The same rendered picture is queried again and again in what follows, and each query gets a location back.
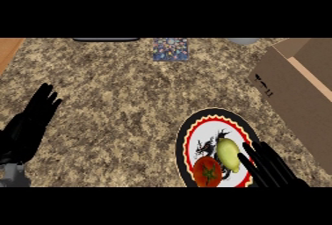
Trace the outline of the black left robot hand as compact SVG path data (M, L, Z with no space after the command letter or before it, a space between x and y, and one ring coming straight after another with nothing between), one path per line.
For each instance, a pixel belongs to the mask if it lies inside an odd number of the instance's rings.
M32 159L60 102L53 86L42 83L23 112L0 130L0 165L26 163Z

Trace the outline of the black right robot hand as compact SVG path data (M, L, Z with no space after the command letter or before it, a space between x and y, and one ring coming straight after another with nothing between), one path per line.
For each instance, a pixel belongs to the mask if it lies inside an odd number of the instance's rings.
M265 142L241 144L247 157L238 153L237 158L259 187L308 188L306 182L290 171L283 159Z

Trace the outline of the yellow-green lemon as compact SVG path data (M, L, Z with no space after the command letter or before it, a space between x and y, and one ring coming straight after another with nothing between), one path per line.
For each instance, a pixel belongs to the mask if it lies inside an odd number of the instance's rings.
M216 141L216 155L219 162L233 173L238 172L240 160L237 154L240 153L234 141L228 138L218 138Z

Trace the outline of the dragon-print plate with red rim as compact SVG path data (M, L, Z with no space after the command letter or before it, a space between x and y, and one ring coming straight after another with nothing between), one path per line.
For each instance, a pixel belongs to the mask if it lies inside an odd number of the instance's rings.
M244 119L231 111L207 108L194 112L185 119L176 133L176 170L187 187L196 187L193 166L196 160L209 156L216 157L216 139L231 139L240 153L247 157L241 144L258 142L258 136Z

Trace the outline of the brown cardboard box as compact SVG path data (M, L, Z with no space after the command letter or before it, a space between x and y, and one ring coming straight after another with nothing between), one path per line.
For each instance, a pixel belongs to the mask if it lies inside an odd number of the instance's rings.
M249 79L332 175L332 38L289 38L271 45Z

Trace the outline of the colourful patterned blue box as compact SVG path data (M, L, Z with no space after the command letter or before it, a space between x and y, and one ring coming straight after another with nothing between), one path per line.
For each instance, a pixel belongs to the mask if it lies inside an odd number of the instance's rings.
M154 61L181 62L187 58L187 38L153 38Z

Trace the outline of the red tomato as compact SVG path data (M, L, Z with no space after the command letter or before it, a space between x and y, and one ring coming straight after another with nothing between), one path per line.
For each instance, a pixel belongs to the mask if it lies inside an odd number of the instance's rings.
M200 157L193 166L197 187L216 187L221 181L219 164L210 156Z

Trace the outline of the light brown wooden panel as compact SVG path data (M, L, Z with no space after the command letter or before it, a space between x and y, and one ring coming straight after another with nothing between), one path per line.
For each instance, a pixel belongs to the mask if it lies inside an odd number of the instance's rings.
M25 38L0 38L0 75L11 61Z

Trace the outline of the dark grey flat appliance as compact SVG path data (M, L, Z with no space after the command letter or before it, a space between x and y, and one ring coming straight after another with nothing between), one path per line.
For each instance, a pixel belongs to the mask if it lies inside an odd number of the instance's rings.
M131 42L140 38L72 38L78 42Z

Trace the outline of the pale grey round object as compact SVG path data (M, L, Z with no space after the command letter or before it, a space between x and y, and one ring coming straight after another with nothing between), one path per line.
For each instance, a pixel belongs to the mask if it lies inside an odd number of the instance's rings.
M227 38L227 40L238 45L250 45L259 38Z

